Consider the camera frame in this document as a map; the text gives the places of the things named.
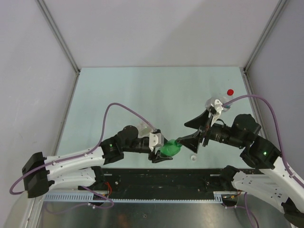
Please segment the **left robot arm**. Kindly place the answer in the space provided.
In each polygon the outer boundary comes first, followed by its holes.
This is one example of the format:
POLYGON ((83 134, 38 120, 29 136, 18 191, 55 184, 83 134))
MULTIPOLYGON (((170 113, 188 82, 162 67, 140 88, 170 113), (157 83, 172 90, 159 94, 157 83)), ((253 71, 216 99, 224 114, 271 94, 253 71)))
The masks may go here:
POLYGON ((161 152, 167 142, 160 130, 140 138, 138 129, 129 125, 97 147, 70 156, 45 157, 37 152, 22 168, 24 188, 28 198, 42 196, 55 188, 85 186, 99 190, 105 184, 101 166, 122 160, 125 152, 145 153, 152 163, 172 160, 171 155, 161 152))

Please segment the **clear bottle with orange label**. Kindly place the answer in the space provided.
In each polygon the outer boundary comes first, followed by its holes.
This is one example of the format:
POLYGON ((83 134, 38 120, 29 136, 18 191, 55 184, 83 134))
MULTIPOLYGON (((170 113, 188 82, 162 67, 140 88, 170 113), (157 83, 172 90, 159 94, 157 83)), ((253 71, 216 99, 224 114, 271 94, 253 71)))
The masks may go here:
POLYGON ((137 129, 138 129, 138 135, 140 138, 148 137, 150 135, 150 133, 153 133, 155 130, 155 128, 151 127, 150 125, 148 125, 146 122, 143 122, 143 121, 141 121, 137 125, 137 129))

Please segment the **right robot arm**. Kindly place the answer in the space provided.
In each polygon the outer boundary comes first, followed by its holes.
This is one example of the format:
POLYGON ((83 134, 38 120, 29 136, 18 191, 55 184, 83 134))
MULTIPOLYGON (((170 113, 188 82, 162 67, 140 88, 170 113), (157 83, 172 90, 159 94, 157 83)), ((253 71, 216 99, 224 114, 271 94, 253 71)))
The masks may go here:
POLYGON ((282 152, 269 140, 258 135, 261 126, 250 114, 239 114, 231 127, 213 121, 204 111, 186 122, 196 132, 180 137, 177 142, 193 152, 210 140, 242 149, 245 164, 266 177, 254 178, 227 166, 222 170, 219 185, 223 190, 242 190, 272 205, 297 228, 304 226, 304 180, 283 160, 282 152))

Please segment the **red bottle cap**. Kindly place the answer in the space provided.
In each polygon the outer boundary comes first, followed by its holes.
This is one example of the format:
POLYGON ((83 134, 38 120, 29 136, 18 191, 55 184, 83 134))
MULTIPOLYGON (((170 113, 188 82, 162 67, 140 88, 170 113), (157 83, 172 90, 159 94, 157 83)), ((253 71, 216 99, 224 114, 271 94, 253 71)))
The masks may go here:
POLYGON ((234 94, 234 90, 233 89, 229 89, 228 91, 227 91, 227 95, 228 96, 232 96, 234 94))

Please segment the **green plastic bottle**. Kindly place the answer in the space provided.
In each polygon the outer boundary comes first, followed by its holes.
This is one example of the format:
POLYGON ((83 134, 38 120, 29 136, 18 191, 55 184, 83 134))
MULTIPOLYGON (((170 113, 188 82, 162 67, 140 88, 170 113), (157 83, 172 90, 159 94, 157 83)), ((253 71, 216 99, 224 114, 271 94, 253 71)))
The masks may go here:
POLYGON ((173 157, 180 152, 181 147, 182 144, 177 144, 176 140, 169 140, 160 148, 160 153, 173 157))

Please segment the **clear bottle with red label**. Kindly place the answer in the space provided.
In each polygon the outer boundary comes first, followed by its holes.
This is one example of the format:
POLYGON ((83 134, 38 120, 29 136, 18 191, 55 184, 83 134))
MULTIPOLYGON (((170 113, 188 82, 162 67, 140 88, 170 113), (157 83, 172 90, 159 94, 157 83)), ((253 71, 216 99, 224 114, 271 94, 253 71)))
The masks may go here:
POLYGON ((228 111, 231 108, 232 103, 230 103, 230 104, 226 104, 226 103, 228 103, 233 98, 234 98, 233 95, 228 95, 228 94, 224 94, 220 97, 219 100, 222 103, 223 111, 228 111))

